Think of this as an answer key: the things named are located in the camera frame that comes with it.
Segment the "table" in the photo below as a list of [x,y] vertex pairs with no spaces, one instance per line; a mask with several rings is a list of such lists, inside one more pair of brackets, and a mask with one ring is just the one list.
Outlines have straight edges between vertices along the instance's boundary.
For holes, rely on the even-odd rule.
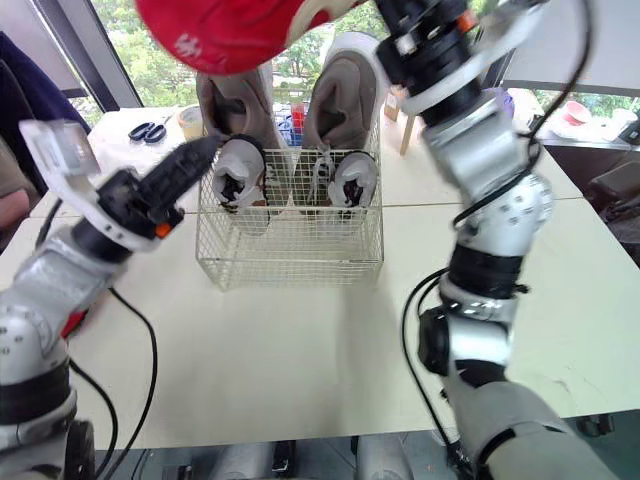
[[[404,364],[398,328],[411,288],[442,267],[458,205],[385,207],[386,260],[375,288],[217,291],[194,259],[196,216],[117,282],[156,329],[157,392],[138,448],[431,429]],[[54,228],[73,223],[57,218]],[[42,220],[27,219],[0,257],[0,289],[31,251]],[[564,417],[635,409],[640,272],[582,199],[558,202],[527,258],[511,379]],[[415,322],[409,340],[415,351]],[[149,382],[143,325],[108,295],[71,339],[76,361],[107,388],[121,419],[119,447]],[[436,377],[420,370],[445,425]],[[79,416],[105,448],[109,417],[74,377]]]
[[[144,121],[159,121],[175,112],[171,108],[123,108],[118,112],[108,112],[94,127],[89,141],[94,148],[103,174],[95,184],[100,184],[117,168],[135,166],[145,173],[160,161],[164,155],[184,142],[182,130],[175,115],[167,122],[167,137],[155,146],[132,144],[127,133]],[[396,123],[380,114],[380,151],[382,162],[382,201],[386,206],[459,204],[457,191],[445,184],[431,155],[419,139],[415,139],[407,154],[401,156],[402,122]],[[556,198],[582,198],[580,190],[569,180],[551,156],[544,151],[537,171],[547,177],[554,188]],[[55,203],[55,195],[47,193],[31,212],[34,218],[43,218]],[[197,187],[191,189],[180,201],[188,213],[196,213],[198,207]],[[69,205],[63,205],[57,216],[77,216]]]

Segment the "robotic arm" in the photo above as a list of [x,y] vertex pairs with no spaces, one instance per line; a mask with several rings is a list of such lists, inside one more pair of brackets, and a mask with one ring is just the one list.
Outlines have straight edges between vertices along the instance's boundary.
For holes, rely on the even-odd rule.
[[418,356],[442,379],[470,473],[613,478],[540,397],[504,375],[517,293],[525,290],[517,284],[520,268],[553,197],[548,182],[531,173],[527,157],[539,151],[533,142],[522,148],[477,77],[526,38],[545,2],[498,7],[475,52],[464,37],[465,0],[376,3],[391,32],[378,57],[392,83],[410,92],[404,110],[429,125],[423,140],[467,209],[456,219],[457,242],[439,281],[442,304],[420,315]]
[[85,218],[57,230],[0,293],[0,478],[93,478],[93,436],[90,424],[74,420],[76,391],[60,332],[134,251],[155,248],[182,221],[174,204],[208,170],[218,140],[179,146],[144,178],[120,170],[95,191],[86,175],[97,163],[79,125],[29,121],[20,128],[48,184]]
[[[531,172],[532,144],[529,152],[522,148],[477,77],[527,37],[543,3],[500,6],[483,19],[483,37],[471,48],[466,0],[376,0],[391,32],[378,56],[391,82],[411,95],[404,110],[429,125],[423,140],[467,208],[439,281],[442,304],[420,316],[418,354],[442,379],[471,476],[613,478],[550,407],[504,375],[523,291],[520,268],[553,199],[546,180]],[[190,142],[144,179],[119,171],[95,192],[85,176],[95,168],[90,148],[70,128],[23,128],[47,183],[85,218],[48,239],[0,294],[0,478],[51,476],[43,465],[58,476],[92,478],[90,459],[83,463],[69,448],[91,432],[73,420],[76,393],[60,330],[134,251],[153,249],[181,221],[175,201],[218,148],[215,138]],[[65,174],[55,175],[59,170]],[[76,475],[83,468],[89,475]]]

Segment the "white sneaker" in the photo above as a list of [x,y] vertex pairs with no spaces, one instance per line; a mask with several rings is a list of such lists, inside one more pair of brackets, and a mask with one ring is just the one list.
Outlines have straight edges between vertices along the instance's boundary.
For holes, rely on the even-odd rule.
[[328,236],[355,235],[364,223],[378,183],[378,168],[364,152],[353,152],[342,159],[326,192],[329,205],[342,210],[321,212],[318,219]]
[[338,166],[327,192],[334,207],[363,207],[371,205],[378,183],[378,168],[364,152],[347,155]]
[[232,138],[220,150],[213,169],[213,194],[244,233],[259,236],[269,226],[265,207],[264,154],[246,139]]

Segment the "white wire basket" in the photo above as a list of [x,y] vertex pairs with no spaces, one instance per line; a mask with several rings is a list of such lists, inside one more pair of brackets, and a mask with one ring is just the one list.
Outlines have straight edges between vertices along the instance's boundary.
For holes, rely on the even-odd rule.
[[[306,203],[320,153],[291,148],[265,152],[267,163],[284,157],[290,165],[286,188],[266,192],[270,206],[233,214],[213,194],[214,162],[200,182],[196,241],[196,258],[211,281],[221,290],[375,283],[384,258],[377,122],[365,151],[378,167],[367,208]],[[336,168],[346,153],[330,152]]]

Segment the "sneaker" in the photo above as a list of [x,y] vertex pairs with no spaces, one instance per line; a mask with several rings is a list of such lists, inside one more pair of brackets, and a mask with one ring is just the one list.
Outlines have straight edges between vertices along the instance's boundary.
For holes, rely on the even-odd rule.
[[[223,141],[233,135],[247,135],[262,149],[285,148],[271,115],[272,78],[271,64],[228,77],[197,74],[198,101],[209,135],[218,135]],[[269,153],[266,158],[269,204],[284,207],[289,200],[291,178],[287,158],[278,152]]]
[[269,226],[265,196],[265,157],[247,137],[233,137],[220,150],[213,169],[213,194],[244,233],[260,236]]
[[377,183],[378,168],[373,158],[364,152],[350,153],[340,162],[327,187],[331,205],[366,208],[371,205]]
[[317,223],[325,236],[355,235],[364,223],[378,183],[374,159],[364,152],[346,155],[327,186],[328,205],[343,210],[318,212]]
[[294,173],[293,199],[298,206],[331,204],[330,182],[318,172],[325,170],[332,175],[346,154],[329,155],[327,151],[369,147],[372,127],[378,121],[387,89],[386,76],[375,55],[378,43],[363,33],[343,33],[329,49],[313,89],[302,139],[303,149],[319,152],[303,152]]
[[361,0],[136,0],[144,23],[183,63],[211,75],[253,69]]

